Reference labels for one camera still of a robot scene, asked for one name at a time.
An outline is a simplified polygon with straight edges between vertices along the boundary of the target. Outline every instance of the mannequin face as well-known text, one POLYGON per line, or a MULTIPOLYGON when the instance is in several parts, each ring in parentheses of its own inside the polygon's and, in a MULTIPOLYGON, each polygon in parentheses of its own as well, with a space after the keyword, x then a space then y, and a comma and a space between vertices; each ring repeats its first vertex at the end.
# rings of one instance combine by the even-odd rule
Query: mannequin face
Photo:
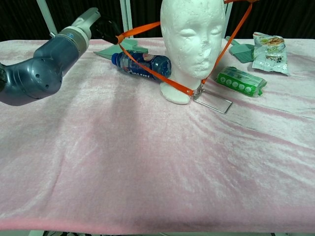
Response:
POLYGON ((223 0, 163 0, 161 29, 172 70, 205 79, 221 51, 223 0))

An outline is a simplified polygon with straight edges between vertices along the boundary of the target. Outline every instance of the plastic bag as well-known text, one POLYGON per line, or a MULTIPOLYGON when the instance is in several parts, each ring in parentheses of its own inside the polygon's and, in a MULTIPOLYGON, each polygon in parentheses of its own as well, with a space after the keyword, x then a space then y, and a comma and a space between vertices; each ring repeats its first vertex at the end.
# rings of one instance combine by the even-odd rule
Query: plastic bag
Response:
POLYGON ((280 36, 270 36, 255 32, 253 34, 254 62, 252 67, 264 71, 275 71, 290 75, 287 66, 286 47, 280 36))

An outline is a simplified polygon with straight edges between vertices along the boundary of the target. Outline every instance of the water bottle label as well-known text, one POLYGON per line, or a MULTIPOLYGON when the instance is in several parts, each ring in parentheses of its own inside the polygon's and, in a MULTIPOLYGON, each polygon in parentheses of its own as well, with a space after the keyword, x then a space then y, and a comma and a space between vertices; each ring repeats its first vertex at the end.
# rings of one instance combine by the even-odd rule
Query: water bottle label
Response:
MULTIPOLYGON (((151 65, 150 62, 156 57, 154 55, 143 54, 143 53, 132 53, 132 56, 138 63, 140 63, 140 64, 142 64, 142 65, 144 65, 150 69, 152 69, 150 67, 150 65, 151 65)), ((132 74, 132 75, 140 75, 143 77, 155 79, 152 74, 150 74, 146 70, 142 69, 140 66, 138 66, 134 62, 131 63, 131 68, 123 67, 123 70, 129 74, 132 74)))

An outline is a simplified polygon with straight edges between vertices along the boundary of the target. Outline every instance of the pink tablecloth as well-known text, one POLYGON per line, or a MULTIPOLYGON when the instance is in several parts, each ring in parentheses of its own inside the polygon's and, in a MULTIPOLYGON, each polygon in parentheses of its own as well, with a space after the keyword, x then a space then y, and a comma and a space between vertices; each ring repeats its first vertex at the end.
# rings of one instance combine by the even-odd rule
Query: pink tablecloth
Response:
MULTIPOLYGON (((0 61, 43 43, 1 42, 0 61)), ((286 44, 291 77, 225 55, 214 75, 231 65, 268 85, 249 98, 207 82, 234 102, 221 115, 167 102, 92 40, 57 94, 0 104, 0 230, 315 232, 315 40, 286 44)))

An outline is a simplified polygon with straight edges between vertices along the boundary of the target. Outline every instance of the green package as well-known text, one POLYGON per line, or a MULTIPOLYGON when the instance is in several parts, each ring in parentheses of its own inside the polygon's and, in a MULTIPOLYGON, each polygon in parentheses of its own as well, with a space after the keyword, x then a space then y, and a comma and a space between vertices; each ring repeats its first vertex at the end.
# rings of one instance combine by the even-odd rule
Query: green package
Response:
POLYGON ((261 96, 261 89, 267 84, 264 79, 231 66, 223 69, 215 81, 250 97, 261 96))

